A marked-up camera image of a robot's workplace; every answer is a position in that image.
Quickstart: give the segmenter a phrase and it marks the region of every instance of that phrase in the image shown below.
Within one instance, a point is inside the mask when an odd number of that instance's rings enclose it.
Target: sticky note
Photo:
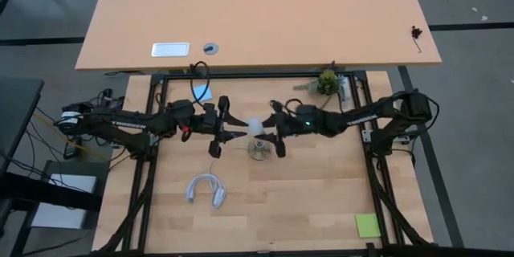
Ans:
[[[200,99],[200,96],[202,96],[203,91],[206,89],[206,84],[198,85],[193,88],[194,95],[197,99]],[[200,99],[200,101],[205,100],[212,100],[212,93],[210,92],[210,88],[207,88],[207,92],[203,97]]]
[[[357,214],[357,230],[361,238],[380,237],[380,229],[378,229],[378,221],[376,214]]]

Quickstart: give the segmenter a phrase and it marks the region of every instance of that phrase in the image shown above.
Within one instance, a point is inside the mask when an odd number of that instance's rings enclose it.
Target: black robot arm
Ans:
[[[106,141],[123,145],[134,157],[149,157],[153,144],[161,138],[173,137],[182,131],[182,141],[192,133],[214,136],[209,146],[212,157],[220,157],[220,143],[246,135],[243,132],[228,132],[224,123],[247,126],[229,113],[228,97],[221,96],[218,102],[219,114],[214,104],[204,104],[205,112],[195,115],[189,100],[168,103],[155,114],[129,112],[120,109],[95,106],[89,103],[70,104],[63,107],[61,119],[55,123],[68,136],[89,134]],[[143,129],[141,133],[127,133],[120,128]]]
[[[402,100],[400,109],[394,107],[397,100]],[[275,144],[278,157],[285,157],[285,137],[309,133],[334,137],[343,133],[349,126],[382,117],[389,117],[392,120],[384,128],[371,132],[371,149],[376,154],[389,155],[394,138],[409,134],[406,130],[411,125],[425,124],[432,119],[429,98],[417,90],[398,92],[362,108],[343,113],[327,112],[306,104],[300,104],[293,112],[276,100],[271,101],[271,106],[275,113],[263,122],[263,126],[276,127],[276,134],[263,134],[256,138]]]

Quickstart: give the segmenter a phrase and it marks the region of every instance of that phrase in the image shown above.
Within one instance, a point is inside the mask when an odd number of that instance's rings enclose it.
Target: black desk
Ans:
[[[0,150],[13,157],[38,103],[44,82],[36,79],[0,78]],[[0,157],[0,177],[9,161]],[[0,199],[0,236],[11,210],[12,199]]]

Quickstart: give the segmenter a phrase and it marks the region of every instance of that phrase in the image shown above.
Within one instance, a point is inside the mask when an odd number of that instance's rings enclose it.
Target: wooden table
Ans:
[[[386,72],[367,75],[374,100],[391,94]],[[149,81],[149,76],[130,78],[124,109],[145,110]],[[323,99],[292,90],[306,81],[211,80],[210,86],[215,100],[221,95],[230,97],[234,116],[265,119],[271,113],[271,99],[297,97],[304,103],[321,105]],[[189,82],[170,81],[168,94],[168,101],[190,98]],[[349,100],[343,109],[352,107],[353,100]],[[325,109],[338,111],[336,98]],[[382,119],[379,124],[387,122]],[[288,155],[282,159],[274,154],[265,161],[251,159],[246,151],[250,137],[228,142],[222,146],[222,157],[213,165],[213,173],[228,191],[217,210],[211,209],[206,183],[199,184],[194,204],[185,197],[191,179],[205,173],[214,160],[207,153],[211,138],[193,135],[186,143],[180,137],[160,143],[146,252],[356,249],[365,248],[368,242],[380,246],[379,239],[360,239],[357,233],[355,215],[374,212],[357,126],[331,139],[317,135],[286,138]],[[431,240],[409,154],[395,151],[387,159],[398,208],[422,237]],[[108,176],[94,249],[107,242],[125,216],[134,168],[135,161],[127,160]]]
[[[423,30],[417,40],[412,26]],[[154,43],[189,43],[155,58]],[[218,44],[206,55],[207,43]],[[418,0],[98,0],[79,70],[440,63]]]

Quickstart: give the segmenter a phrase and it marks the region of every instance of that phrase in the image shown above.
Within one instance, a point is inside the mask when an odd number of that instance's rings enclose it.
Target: black metal frame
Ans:
[[[352,97],[354,99],[354,105],[355,108],[359,108],[361,106],[361,100],[360,96],[358,95],[357,90],[357,83],[356,79],[361,82],[361,87],[364,92],[365,102],[370,103],[371,100],[371,93],[369,90],[369,85],[367,82],[365,71],[337,71],[339,75],[345,75],[348,76],[350,79],[350,90],[352,92]],[[233,73],[211,73],[210,78],[212,80],[219,80],[219,79],[250,79],[250,78],[312,78],[317,77],[319,75],[319,72],[317,71],[296,71],[296,72],[233,72]],[[157,85],[161,85],[161,103],[159,105],[160,108],[164,107],[164,104],[167,99],[167,90],[168,90],[168,82],[171,80],[191,80],[191,79],[201,79],[198,75],[191,75],[191,74],[182,74],[182,73],[172,73],[169,75],[152,75],[151,83],[150,83],[150,89],[149,89],[149,96],[147,99],[146,104],[146,112],[152,113],[153,112],[153,103],[155,102],[154,95],[157,91]],[[377,122],[372,122],[372,129],[377,129]],[[361,130],[365,129],[365,124],[361,124]],[[375,209],[375,212],[377,214],[377,220],[379,224],[379,229],[381,232],[381,245],[382,247],[388,246],[391,244],[387,227],[386,227],[386,217],[383,212],[381,199],[378,196],[377,191],[375,190],[373,183],[372,183],[372,176],[374,177],[375,174],[375,167],[373,165],[373,158],[370,156],[369,146],[362,140],[363,145],[363,153],[365,155],[365,162],[366,162],[366,169],[368,170],[368,176],[370,181],[370,188],[371,188],[371,194],[373,197],[373,206]],[[132,192],[130,196],[130,206],[129,211],[133,208],[136,200],[138,199],[138,192],[141,185],[141,179],[143,174],[143,165],[145,160],[143,159],[137,159],[136,168],[134,170],[134,181],[133,181],[133,187]],[[387,196],[390,198],[390,200],[394,204],[394,192],[393,187],[390,180],[389,170],[387,167],[387,162],[384,157],[379,157],[378,162],[381,166],[381,176],[382,181],[384,182],[385,186],[385,192]],[[147,180],[150,180],[149,183],[147,183],[148,187],[145,187],[147,189],[146,193],[149,195],[145,199],[144,205],[143,205],[143,213],[141,217],[141,226],[140,226],[140,234],[139,239],[137,241],[137,248],[136,251],[144,251],[145,249],[145,243],[146,243],[146,236],[148,231],[148,225],[149,225],[149,215],[150,215],[150,207],[151,207],[151,195],[153,194],[153,181],[155,179],[155,173],[157,168],[157,159],[156,158],[150,158],[150,164],[149,164],[149,171],[148,171],[148,177]],[[399,245],[405,244],[405,240],[403,238],[402,230],[397,222],[396,219],[393,218],[393,215],[391,215],[392,224],[394,226],[394,234],[395,238],[397,240],[397,243]],[[123,251],[130,251],[130,243],[132,241],[132,234],[133,234],[133,225],[130,224],[128,226],[127,232],[124,234],[123,238],[123,244],[122,244],[122,250]],[[335,250],[335,251],[274,251],[272,254],[274,256],[355,256],[355,255],[372,255],[371,251],[374,251],[374,246],[372,243],[368,245],[368,248],[366,249],[355,249],[355,250]],[[227,253],[193,253],[193,254],[182,254],[182,253],[173,253],[173,254],[166,254],[168,256],[248,256],[248,255],[254,255],[258,252],[227,252]],[[257,254],[258,256],[266,256],[266,254],[263,254],[262,252],[260,254]]]

